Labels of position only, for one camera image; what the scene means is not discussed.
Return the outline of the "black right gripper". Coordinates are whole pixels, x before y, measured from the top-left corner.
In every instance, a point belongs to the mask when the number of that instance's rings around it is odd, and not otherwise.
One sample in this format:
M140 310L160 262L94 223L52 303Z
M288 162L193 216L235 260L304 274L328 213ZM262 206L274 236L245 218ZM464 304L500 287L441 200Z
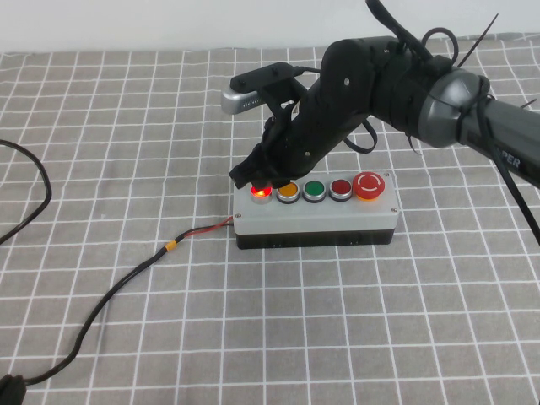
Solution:
M347 140L362 125L368 133L371 113L371 78L339 78L327 83L318 78L300 99L296 118L285 129L271 131L270 139L258 143L251 153L229 173L237 189L251 184L257 189L286 186L291 180L309 174L316 164L339 143L360 154L372 151Z

